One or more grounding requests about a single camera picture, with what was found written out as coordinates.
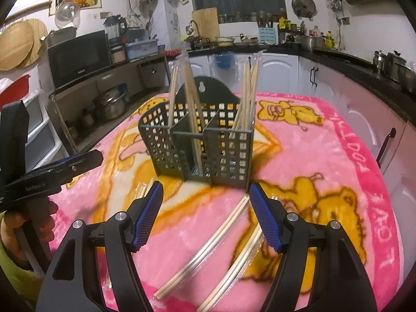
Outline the green sleeve forearm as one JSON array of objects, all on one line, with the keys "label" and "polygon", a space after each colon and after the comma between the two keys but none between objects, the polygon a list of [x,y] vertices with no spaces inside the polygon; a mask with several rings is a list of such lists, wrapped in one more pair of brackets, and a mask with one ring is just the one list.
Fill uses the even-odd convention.
[{"label": "green sleeve forearm", "polygon": [[42,279],[34,273],[16,235],[1,233],[1,269],[19,297],[34,311]]}]

